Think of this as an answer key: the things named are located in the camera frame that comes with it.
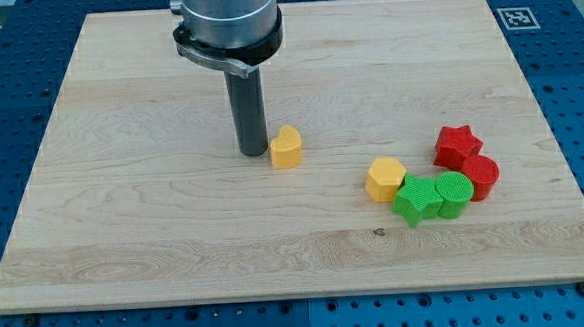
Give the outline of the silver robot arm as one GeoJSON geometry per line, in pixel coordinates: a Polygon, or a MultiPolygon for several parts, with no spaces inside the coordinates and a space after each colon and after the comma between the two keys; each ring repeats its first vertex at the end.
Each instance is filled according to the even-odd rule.
{"type": "Polygon", "coordinates": [[[180,56],[226,82],[241,153],[254,157],[268,148],[260,65],[283,42],[277,0],[172,0],[171,12],[182,17],[173,30],[180,56]]]}

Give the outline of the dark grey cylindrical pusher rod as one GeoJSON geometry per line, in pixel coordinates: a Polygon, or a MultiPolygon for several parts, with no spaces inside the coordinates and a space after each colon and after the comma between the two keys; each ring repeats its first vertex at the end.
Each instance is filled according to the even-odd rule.
{"type": "Polygon", "coordinates": [[[248,157],[260,156],[268,148],[260,70],[247,78],[228,73],[224,77],[240,151],[248,157]]]}

